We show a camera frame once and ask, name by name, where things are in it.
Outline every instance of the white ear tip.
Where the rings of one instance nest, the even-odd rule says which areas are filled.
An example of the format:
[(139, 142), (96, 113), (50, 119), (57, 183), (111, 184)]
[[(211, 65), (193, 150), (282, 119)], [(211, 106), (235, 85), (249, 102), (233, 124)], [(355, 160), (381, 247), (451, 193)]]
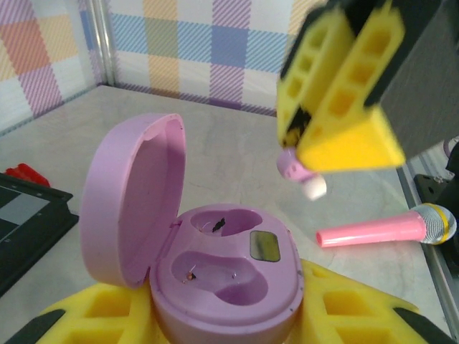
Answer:
[(305, 181), (302, 185), (303, 193), (308, 199), (315, 201), (327, 193), (327, 184), (323, 176), (317, 175)]

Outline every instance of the yellow foam block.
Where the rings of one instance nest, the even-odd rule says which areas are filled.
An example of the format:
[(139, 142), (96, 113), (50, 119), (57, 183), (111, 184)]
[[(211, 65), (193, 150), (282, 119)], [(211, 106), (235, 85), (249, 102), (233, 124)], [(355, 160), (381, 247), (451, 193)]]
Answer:
[(297, 146), (315, 171), (400, 166), (405, 157), (382, 109), (364, 102), (402, 43), (399, 10), (388, 1), (358, 35)]
[(65, 314), (37, 344), (167, 344), (148, 284), (128, 290), (96, 284), (48, 307)]
[(305, 296), (287, 344), (425, 344), (393, 310), (409, 302), (302, 261)]
[(277, 86), (278, 140), (294, 146), (299, 130), (288, 131), (298, 106), (314, 114), (354, 43), (345, 13), (338, 7), (307, 28), (290, 68)]
[[(302, 260), (304, 299), (286, 344), (425, 344), (393, 310), (409, 302)], [(104, 284), (48, 307), (65, 314), (38, 344), (168, 344), (153, 311), (150, 288)]]

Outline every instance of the red object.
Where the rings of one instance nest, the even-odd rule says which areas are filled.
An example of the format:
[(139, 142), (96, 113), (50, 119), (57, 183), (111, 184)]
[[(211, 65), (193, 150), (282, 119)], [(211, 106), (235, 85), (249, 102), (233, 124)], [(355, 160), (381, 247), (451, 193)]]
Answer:
[(24, 181), (31, 181), (32, 183), (51, 187), (49, 181), (44, 176), (25, 163), (20, 163), (16, 168), (8, 168), (5, 174)]

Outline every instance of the earbud case lid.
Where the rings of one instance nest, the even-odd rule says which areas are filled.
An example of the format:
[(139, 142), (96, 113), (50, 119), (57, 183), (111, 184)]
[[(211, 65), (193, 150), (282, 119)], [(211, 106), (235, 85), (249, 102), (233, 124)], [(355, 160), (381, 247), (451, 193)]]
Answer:
[(131, 288), (143, 284), (179, 212), (185, 160), (177, 114), (139, 115), (105, 136), (80, 210), (82, 255), (93, 278)]

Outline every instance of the pink microphone handle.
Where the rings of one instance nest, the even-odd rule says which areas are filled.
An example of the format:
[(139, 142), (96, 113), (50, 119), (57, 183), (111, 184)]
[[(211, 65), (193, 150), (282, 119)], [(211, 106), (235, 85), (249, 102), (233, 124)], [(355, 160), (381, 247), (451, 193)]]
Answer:
[(317, 232), (316, 239), (320, 247), (334, 247), (372, 242), (421, 241), (425, 235), (422, 217), (416, 211), (408, 211), (390, 219), (323, 229)]

